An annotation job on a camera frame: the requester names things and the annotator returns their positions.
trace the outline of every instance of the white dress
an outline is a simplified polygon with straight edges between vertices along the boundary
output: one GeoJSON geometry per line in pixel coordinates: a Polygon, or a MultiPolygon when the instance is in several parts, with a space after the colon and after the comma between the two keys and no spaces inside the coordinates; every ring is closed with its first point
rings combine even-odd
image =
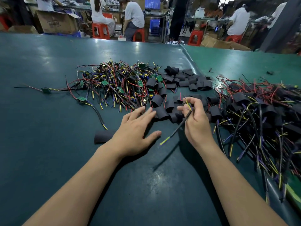
{"type": "MultiPolygon", "coordinates": [[[[92,9],[92,21],[93,23],[96,24],[106,24],[108,26],[108,30],[109,30],[109,35],[111,36],[116,29],[116,24],[115,21],[111,18],[106,18],[103,16],[102,14],[102,9],[100,8],[99,12],[95,11],[95,5],[94,5],[94,0],[90,0],[90,4],[91,4],[91,9],[92,9]]],[[[104,0],[100,0],[100,4],[101,7],[105,7],[106,3],[104,0]]]]}

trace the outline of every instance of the right hand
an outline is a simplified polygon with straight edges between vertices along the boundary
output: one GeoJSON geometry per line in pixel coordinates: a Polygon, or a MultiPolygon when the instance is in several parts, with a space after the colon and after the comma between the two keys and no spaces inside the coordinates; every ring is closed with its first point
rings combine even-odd
{"type": "MultiPolygon", "coordinates": [[[[204,143],[214,142],[211,134],[211,127],[206,116],[203,104],[197,98],[183,98],[184,102],[194,105],[194,111],[185,122],[185,135],[195,149],[201,148],[204,143]]],[[[185,104],[178,106],[177,109],[186,117],[190,109],[185,104]]]]}

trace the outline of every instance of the gray pants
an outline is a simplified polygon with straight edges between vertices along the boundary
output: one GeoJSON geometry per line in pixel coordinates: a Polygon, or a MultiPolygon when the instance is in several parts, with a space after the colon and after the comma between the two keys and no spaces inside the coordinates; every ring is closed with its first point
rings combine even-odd
{"type": "Polygon", "coordinates": [[[133,36],[135,32],[139,29],[137,26],[133,24],[133,22],[129,22],[126,30],[124,31],[124,36],[126,37],[126,41],[133,41],[133,36]]]}

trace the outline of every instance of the white shirt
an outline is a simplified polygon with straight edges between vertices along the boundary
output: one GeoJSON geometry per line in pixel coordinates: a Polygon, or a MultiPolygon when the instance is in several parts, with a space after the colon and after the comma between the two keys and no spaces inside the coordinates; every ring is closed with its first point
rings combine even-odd
{"type": "Polygon", "coordinates": [[[247,12],[244,7],[237,9],[233,16],[230,17],[234,23],[229,28],[228,35],[241,35],[243,34],[250,18],[250,12],[247,12]]]}
{"type": "Polygon", "coordinates": [[[275,12],[273,12],[272,17],[274,17],[274,20],[272,21],[271,25],[268,26],[268,29],[270,29],[271,27],[273,27],[273,25],[275,24],[276,20],[278,19],[279,15],[281,14],[282,10],[284,9],[285,5],[287,2],[281,3],[275,10],[275,12]]]}
{"type": "Polygon", "coordinates": [[[52,0],[49,1],[43,1],[43,0],[37,0],[38,9],[42,11],[54,11],[52,0]]]}
{"type": "Polygon", "coordinates": [[[104,0],[100,0],[100,4],[101,4],[100,11],[96,12],[94,0],[90,0],[90,5],[91,5],[91,9],[92,9],[92,17],[91,17],[92,21],[94,23],[107,24],[107,20],[102,14],[102,7],[105,7],[106,3],[104,0]]]}
{"type": "Polygon", "coordinates": [[[138,28],[144,27],[144,15],[137,2],[130,1],[126,5],[125,18],[131,20],[138,28]]]}

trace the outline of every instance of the pile of wires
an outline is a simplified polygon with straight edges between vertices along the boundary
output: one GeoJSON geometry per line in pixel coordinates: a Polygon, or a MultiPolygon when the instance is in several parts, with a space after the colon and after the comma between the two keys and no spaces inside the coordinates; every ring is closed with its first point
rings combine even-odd
{"type": "Polygon", "coordinates": [[[233,144],[242,144],[237,162],[245,156],[253,159],[264,179],[266,202],[267,176],[277,183],[283,201],[289,173],[301,179],[301,90],[265,79],[251,83],[218,76],[217,82],[215,96],[202,102],[221,150],[231,158],[233,144]],[[222,137],[220,127],[230,135],[222,137]]]}

